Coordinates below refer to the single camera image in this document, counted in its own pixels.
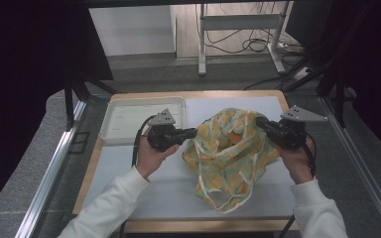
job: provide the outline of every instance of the gray floor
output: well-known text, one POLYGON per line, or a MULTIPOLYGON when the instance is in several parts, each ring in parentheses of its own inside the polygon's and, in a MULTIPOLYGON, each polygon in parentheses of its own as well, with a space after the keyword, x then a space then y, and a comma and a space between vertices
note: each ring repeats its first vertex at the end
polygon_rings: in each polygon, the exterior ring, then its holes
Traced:
MULTIPOLYGON (((176 90, 242 90, 247 85, 277 76, 269 58, 210 59, 207 76, 197 75, 195 61, 164 59, 165 64, 153 64, 149 59, 129 61, 109 59, 115 81, 106 82, 122 92, 176 91, 176 90)), ((250 89, 274 89, 280 81, 260 83, 250 89)), ((317 81, 295 92, 287 93, 289 105, 297 104, 318 114, 324 114, 315 96, 317 81)), ((92 118, 79 126, 78 132, 87 132, 89 144, 82 154, 67 156, 60 175, 45 205, 35 229, 34 237, 56 237, 72 218, 70 212, 76 200, 93 141, 101 125, 109 94, 88 85, 94 96, 87 102, 86 114, 92 118)), ((345 104, 345 123, 364 162, 381 187, 381 143, 361 121, 349 103, 345 104)), ((0 193, 0 237, 14 237, 33 199, 49 161, 64 132, 64 94, 50 97, 47 114, 19 167, 14 171, 0 193)), ((317 140, 317 177, 323 193, 335 199, 345 220, 350 237, 381 237, 381 214, 370 198, 341 142, 329 123, 308 124, 309 132, 317 140)), ((278 237, 275 234, 232 234, 234 237, 278 237)), ((155 235, 130 235, 155 237, 155 235)), ((172 237, 159 234, 157 237, 172 237)), ((223 234, 205 236, 225 237, 223 234)), ((290 232, 287 237, 300 237, 290 232)))

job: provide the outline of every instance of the white sleeve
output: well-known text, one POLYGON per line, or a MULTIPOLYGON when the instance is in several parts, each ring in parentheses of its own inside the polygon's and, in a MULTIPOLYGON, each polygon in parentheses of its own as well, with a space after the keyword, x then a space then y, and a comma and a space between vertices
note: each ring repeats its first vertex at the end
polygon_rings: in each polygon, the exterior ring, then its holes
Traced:
POLYGON ((132 168, 117 177, 61 233, 63 237, 109 237, 137 206, 138 196, 149 185, 132 168))
POLYGON ((348 237, 335 201, 323 195, 316 179, 294 185, 291 190, 296 200, 294 213, 302 237, 348 237))

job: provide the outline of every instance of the patterned cloth bag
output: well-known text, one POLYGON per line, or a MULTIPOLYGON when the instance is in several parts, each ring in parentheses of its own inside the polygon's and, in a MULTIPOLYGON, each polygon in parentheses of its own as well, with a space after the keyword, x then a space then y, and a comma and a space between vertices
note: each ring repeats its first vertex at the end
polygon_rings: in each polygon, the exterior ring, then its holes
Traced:
POLYGON ((253 183, 279 157, 256 126, 255 111, 226 108, 197 127, 183 159, 198 176, 195 195, 227 213, 252 195, 253 183))

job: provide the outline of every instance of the person's right hand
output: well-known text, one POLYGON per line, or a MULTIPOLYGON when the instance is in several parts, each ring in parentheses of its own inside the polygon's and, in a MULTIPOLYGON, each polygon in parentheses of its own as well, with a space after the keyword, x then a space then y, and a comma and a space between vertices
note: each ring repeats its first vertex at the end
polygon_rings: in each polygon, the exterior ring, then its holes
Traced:
MULTIPOLYGON (((298 148, 294 151, 284 150, 274 142, 270 141, 270 143, 280 153, 281 158, 283 158, 284 165, 290 172, 290 177, 296 184, 314 179, 309 166, 309 157, 303 148, 298 148)), ((306 144, 314 154, 314 142, 310 138, 307 138, 306 144)))

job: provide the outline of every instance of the white tray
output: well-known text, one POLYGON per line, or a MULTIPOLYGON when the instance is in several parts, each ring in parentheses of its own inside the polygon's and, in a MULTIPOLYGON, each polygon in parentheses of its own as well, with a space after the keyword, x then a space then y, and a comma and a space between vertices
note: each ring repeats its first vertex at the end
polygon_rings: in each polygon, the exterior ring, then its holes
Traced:
POLYGON ((99 136, 108 145, 133 145, 144 121, 166 108, 176 120, 175 127, 184 129, 185 100, 182 97, 112 100, 108 103, 99 136))

